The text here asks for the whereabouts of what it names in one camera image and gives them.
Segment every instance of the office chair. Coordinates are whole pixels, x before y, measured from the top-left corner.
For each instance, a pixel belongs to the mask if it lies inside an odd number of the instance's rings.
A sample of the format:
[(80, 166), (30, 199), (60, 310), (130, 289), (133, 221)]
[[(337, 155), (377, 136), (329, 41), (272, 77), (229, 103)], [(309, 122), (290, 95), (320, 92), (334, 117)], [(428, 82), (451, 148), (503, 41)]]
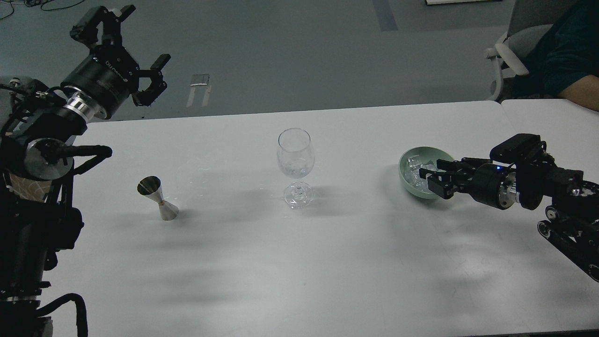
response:
[(493, 48), (485, 50), (485, 58), (490, 59), (495, 70), (492, 95), (487, 99), (502, 101), (512, 91), (512, 74), (503, 70), (511, 69), (516, 75), (528, 75), (528, 69), (521, 59), (535, 48), (541, 37), (578, 0), (516, 0), (512, 18), (507, 28)]

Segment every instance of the person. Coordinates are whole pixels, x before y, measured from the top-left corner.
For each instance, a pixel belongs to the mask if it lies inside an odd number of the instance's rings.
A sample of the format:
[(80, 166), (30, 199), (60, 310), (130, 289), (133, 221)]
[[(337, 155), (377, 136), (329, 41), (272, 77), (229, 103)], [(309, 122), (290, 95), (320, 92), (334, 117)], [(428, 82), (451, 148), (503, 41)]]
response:
[(515, 98), (566, 98), (599, 111), (599, 1), (574, 4), (522, 60)]

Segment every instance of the wine glass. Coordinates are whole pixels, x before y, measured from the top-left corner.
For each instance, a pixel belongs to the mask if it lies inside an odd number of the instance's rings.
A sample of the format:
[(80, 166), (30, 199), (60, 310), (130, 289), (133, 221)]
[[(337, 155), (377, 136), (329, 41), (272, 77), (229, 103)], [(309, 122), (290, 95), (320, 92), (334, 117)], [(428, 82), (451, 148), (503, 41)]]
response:
[[(277, 159), (281, 171), (290, 178), (300, 179), (308, 175), (314, 167), (314, 150), (310, 135), (300, 128), (291, 128), (279, 135)], [(295, 182), (283, 192), (289, 207), (302, 208), (314, 199), (314, 190), (304, 182)]]

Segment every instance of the chair backrest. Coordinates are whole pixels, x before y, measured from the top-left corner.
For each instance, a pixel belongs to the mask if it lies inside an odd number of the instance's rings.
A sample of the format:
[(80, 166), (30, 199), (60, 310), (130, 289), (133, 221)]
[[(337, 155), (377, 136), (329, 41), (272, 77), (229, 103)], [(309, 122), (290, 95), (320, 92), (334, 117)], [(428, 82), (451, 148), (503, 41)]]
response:
[(507, 36), (533, 26), (555, 23), (579, 0), (516, 0)]
[(507, 29), (507, 45), (518, 58), (524, 58), (553, 23), (578, 1), (516, 0)]

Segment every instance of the green bowl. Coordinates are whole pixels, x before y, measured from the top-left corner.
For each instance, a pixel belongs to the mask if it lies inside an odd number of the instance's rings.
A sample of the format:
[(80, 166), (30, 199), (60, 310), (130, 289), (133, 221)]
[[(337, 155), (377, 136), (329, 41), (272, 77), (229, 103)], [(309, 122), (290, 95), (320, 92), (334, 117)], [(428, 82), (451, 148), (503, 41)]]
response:
[(424, 199), (439, 198), (439, 196), (437, 194), (434, 194), (433, 192), (430, 192), (430, 191), (423, 192), (423, 191), (415, 188), (414, 186), (410, 185), (406, 181), (406, 177), (404, 176), (404, 173), (406, 172), (406, 170), (408, 170), (408, 158), (415, 156), (415, 155), (420, 156), (420, 161), (422, 161), (423, 164), (426, 164), (429, 161), (432, 161), (436, 164), (437, 159), (453, 161), (453, 158), (445, 151), (439, 150), (437, 148), (430, 148), (428, 146), (420, 146), (418, 148), (410, 149), (410, 150), (406, 151), (400, 158), (400, 163), (399, 163), (400, 179), (401, 179), (401, 183), (408, 190), (408, 192), (412, 193), (416, 197), (424, 198)]

